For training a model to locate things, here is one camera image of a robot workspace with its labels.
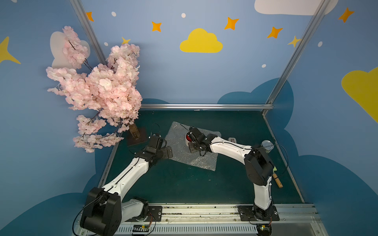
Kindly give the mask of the white mug red inside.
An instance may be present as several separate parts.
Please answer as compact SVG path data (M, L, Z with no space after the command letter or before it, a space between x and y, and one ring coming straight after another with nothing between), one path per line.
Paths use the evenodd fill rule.
M192 143L192 138L191 138L191 133L188 132L186 135L185 135L185 138L186 138L186 145L188 146L189 143Z

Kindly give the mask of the bubble wrap sheet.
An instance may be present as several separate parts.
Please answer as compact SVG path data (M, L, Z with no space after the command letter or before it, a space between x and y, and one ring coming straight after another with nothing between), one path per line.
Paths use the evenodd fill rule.
M172 148L172 160L199 167L206 170L215 171L218 154L195 148L186 136L189 126L178 122L173 122L165 139L168 146Z

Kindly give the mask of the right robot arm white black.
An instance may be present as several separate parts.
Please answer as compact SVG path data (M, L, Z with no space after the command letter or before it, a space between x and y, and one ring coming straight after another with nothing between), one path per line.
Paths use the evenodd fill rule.
M253 206L238 208L241 219L249 221L279 221L277 208L271 196L271 181L275 165L262 146L246 146L225 140L215 134L205 135L196 127L186 134L191 153L217 153L244 164L248 179L254 185Z

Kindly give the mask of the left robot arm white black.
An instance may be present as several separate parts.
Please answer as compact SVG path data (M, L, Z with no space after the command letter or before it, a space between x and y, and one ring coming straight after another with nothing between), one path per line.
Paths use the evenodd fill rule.
M103 187L94 187L88 193L81 210L80 227L99 236L112 236L121 223L149 218L149 203L142 198L122 202L131 187L158 161L171 159L172 147L153 150L146 147L138 152L128 167Z

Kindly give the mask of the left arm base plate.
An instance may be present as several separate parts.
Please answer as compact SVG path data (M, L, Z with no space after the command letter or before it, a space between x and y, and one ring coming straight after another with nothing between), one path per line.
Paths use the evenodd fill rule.
M126 222L161 222L162 206L149 206L148 210L143 210L140 216L126 220Z

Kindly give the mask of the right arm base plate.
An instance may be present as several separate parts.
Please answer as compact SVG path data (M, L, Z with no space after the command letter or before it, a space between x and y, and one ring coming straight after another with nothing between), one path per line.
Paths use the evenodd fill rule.
M277 208L274 205L263 210L254 205L238 206L241 221L280 221Z

